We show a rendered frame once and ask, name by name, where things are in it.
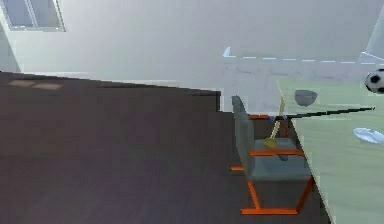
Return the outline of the pale green table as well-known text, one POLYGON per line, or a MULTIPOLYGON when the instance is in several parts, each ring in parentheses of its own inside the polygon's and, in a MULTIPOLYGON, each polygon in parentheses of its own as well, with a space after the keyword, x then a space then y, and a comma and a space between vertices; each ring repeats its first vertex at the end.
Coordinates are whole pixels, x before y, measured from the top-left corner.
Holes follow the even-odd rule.
POLYGON ((384 134, 384 96, 359 84, 280 80, 278 87, 290 114, 375 107, 375 110, 293 121, 332 224, 384 224, 384 145, 358 139, 355 128, 384 134), (296 90, 318 94, 307 107, 296 90))

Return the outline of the yellow round object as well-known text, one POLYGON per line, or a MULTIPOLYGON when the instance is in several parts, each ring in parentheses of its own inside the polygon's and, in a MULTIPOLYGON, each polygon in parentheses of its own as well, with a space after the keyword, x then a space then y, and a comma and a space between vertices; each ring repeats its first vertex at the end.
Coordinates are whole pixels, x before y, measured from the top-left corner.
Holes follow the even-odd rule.
POLYGON ((263 145, 266 149, 268 150, 275 150, 278 148, 278 143, 275 139, 273 138, 265 138, 263 140, 263 145))

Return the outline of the grey chair with orange frame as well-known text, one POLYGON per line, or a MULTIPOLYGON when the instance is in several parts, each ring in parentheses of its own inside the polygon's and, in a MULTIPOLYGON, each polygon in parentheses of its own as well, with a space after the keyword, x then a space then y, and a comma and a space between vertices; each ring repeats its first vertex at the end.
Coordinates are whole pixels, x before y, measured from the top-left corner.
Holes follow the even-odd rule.
POLYGON ((268 150, 263 140, 255 138, 255 125, 246 112, 241 98, 231 97, 235 127, 235 146, 241 161, 232 171, 243 171, 252 200, 252 207, 242 208, 242 215, 298 215, 314 185, 314 177, 305 159, 290 138, 273 138, 278 148, 268 150), (294 208, 265 208, 256 193, 257 181, 307 180, 304 191, 294 208))

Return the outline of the thin black rod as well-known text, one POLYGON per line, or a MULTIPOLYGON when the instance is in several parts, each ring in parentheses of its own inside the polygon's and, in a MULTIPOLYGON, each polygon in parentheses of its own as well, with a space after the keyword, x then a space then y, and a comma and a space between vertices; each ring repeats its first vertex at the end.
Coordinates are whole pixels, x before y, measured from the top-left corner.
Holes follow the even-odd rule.
POLYGON ((338 114, 346 114, 346 113, 355 113, 355 112, 363 112, 363 111, 371 111, 375 110, 375 107, 364 107, 364 108, 349 108, 349 109, 340 109, 340 110, 332 110, 332 111, 321 111, 321 112, 308 112, 302 114, 291 114, 284 115, 285 119, 299 119, 313 116, 328 116, 328 115, 338 115, 338 114))

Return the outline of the white framed window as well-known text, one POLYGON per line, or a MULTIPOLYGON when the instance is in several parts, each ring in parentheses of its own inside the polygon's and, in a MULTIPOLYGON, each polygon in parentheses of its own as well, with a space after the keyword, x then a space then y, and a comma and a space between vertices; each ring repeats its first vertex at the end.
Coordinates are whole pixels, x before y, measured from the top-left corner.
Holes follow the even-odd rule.
POLYGON ((0 0, 10 31, 65 32, 60 0, 0 0))

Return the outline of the grey bowl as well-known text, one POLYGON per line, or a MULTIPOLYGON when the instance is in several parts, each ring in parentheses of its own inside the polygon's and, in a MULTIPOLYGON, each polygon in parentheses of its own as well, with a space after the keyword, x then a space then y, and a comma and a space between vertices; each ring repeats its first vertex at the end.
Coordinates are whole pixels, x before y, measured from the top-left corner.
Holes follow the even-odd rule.
POLYGON ((311 90, 296 90, 294 99, 299 106, 307 107, 316 101, 317 96, 318 94, 311 90))

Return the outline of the black and white soccer ball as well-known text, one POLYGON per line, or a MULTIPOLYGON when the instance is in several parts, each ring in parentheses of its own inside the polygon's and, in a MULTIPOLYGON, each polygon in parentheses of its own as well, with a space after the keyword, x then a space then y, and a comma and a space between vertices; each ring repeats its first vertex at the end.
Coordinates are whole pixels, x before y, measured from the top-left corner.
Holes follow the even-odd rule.
POLYGON ((376 94, 384 94, 384 69, 370 72, 365 79, 368 91, 376 94))

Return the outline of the white plate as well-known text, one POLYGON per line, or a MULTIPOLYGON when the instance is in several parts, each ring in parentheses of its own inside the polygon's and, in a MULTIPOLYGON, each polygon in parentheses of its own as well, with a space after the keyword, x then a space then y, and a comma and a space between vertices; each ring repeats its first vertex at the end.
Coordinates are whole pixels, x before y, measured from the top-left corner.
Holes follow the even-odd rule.
POLYGON ((354 135, 367 143, 384 145, 384 134, 374 129, 369 128, 355 128, 354 135))

